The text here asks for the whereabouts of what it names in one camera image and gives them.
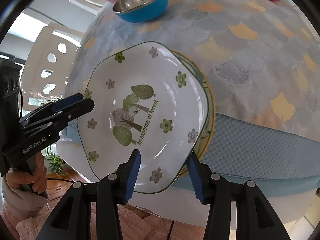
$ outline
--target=white wall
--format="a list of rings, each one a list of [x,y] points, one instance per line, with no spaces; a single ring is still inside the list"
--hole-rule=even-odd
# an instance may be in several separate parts
[[[81,32],[87,30],[95,17],[94,14],[70,3],[69,0],[34,0],[29,7],[48,15],[68,28]],[[47,20],[36,12],[25,10],[25,13],[47,23]]]
[[[33,42],[7,33],[0,44],[0,51],[27,59],[32,46]]]

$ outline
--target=green plant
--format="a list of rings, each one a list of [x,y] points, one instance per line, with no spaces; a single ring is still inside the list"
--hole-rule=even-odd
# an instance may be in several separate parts
[[[46,153],[46,157],[45,159],[47,161],[49,161],[50,167],[49,170],[51,169],[51,172],[54,173],[58,173],[58,172],[63,172],[62,166],[63,166],[63,160],[59,157],[56,156],[53,152],[52,152],[52,147],[48,146],[45,149],[45,153]]]

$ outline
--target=blue textured cloth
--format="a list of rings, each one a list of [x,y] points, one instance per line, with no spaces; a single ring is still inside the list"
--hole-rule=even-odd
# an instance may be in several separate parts
[[[229,181],[256,181],[268,197],[292,195],[318,187],[320,143],[217,114],[201,162]],[[174,186],[192,189],[189,175]]]

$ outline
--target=screw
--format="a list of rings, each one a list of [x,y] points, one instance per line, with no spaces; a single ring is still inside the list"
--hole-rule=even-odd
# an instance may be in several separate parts
[[[109,174],[109,176],[108,176],[108,179],[110,179],[110,180],[115,180],[116,178],[118,178],[118,176],[117,176],[117,174],[115,174],[115,173],[111,173],[111,174]]]
[[[211,175],[211,179],[219,180],[220,179],[220,175],[217,174],[217,173],[214,173],[214,174]]]
[[[252,180],[248,180],[248,181],[247,181],[247,185],[248,185],[249,187],[254,187],[256,184],[255,184]]]
[[[79,181],[77,181],[77,182],[75,182],[75,183],[73,184],[73,187],[74,187],[74,188],[80,188],[81,185],[82,185],[82,183],[79,182]]]

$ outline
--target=leaf pattern tablecloth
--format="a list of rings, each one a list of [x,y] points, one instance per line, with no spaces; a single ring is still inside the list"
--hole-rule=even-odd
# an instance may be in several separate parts
[[[66,96],[84,93],[106,57],[158,41],[193,60],[216,112],[320,141],[320,47],[286,0],[169,0],[163,15],[127,23],[106,4],[77,52]]]

